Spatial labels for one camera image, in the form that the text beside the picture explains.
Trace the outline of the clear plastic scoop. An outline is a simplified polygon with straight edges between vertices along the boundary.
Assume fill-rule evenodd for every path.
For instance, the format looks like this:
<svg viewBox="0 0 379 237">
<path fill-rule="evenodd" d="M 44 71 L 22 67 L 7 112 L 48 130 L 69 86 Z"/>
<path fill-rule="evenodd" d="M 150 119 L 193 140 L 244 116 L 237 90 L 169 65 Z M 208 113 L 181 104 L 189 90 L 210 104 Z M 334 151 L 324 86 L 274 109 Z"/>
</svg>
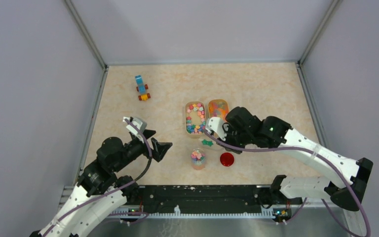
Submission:
<svg viewBox="0 0 379 237">
<path fill-rule="evenodd" d="M 223 151 L 224 148 L 220 145 L 218 145 L 215 141 L 213 141 L 212 139 L 210 139 L 209 137 L 207 136 L 201 136 L 200 138 L 198 138 L 198 144 L 200 146 L 200 148 L 204 149 L 204 150 L 212 150 L 212 151 Z"/>
</svg>

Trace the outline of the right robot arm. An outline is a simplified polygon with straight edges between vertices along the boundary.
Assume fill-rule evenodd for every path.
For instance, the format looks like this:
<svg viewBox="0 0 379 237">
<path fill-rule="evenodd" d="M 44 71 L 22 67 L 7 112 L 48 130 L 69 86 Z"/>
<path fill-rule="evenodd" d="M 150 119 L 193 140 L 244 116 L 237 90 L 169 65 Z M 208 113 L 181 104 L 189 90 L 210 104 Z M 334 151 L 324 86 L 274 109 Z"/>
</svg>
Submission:
<svg viewBox="0 0 379 237">
<path fill-rule="evenodd" d="M 337 154 L 306 138 L 274 116 L 260 120 L 244 107 L 235 107 L 212 125 L 226 149 L 237 154 L 247 145 L 285 153 L 317 171 L 316 177 L 275 177 L 269 196 L 275 203 L 292 198 L 329 199 L 349 211 L 359 211 L 374 163 Z"/>
</svg>

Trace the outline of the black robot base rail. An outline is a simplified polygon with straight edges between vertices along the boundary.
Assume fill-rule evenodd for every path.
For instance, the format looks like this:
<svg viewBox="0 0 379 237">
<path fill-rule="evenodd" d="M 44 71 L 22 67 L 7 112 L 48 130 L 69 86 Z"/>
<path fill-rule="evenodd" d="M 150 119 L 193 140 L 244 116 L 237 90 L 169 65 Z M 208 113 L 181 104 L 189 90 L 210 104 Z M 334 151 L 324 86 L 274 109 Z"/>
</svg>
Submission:
<svg viewBox="0 0 379 237">
<path fill-rule="evenodd" d="M 150 214 L 173 213 L 175 207 L 183 214 L 255 214 L 302 203 L 302 198 L 288 199 L 269 185 L 146 185 L 127 201 Z"/>
</svg>

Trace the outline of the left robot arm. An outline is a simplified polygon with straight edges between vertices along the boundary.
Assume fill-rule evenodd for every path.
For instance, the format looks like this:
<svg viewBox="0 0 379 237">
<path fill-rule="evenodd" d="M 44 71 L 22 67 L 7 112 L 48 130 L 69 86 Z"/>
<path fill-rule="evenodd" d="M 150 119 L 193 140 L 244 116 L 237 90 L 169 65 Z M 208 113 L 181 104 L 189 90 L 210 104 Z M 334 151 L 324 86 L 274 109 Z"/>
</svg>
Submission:
<svg viewBox="0 0 379 237">
<path fill-rule="evenodd" d="M 72 193 L 50 223 L 31 233 L 33 237 L 85 237 L 115 209 L 133 204 L 138 199 L 138 178 L 117 172 L 140 156 L 148 164 L 139 175 L 142 178 L 153 160 L 160 162 L 173 146 L 171 142 L 158 142 L 156 131 L 145 130 L 143 137 L 151 145 L 131 135 L 131 141 L 123 143 L 118 137 L 109 137 L 97 150 L 96 159 L 79 176 Z"/>
</svg>

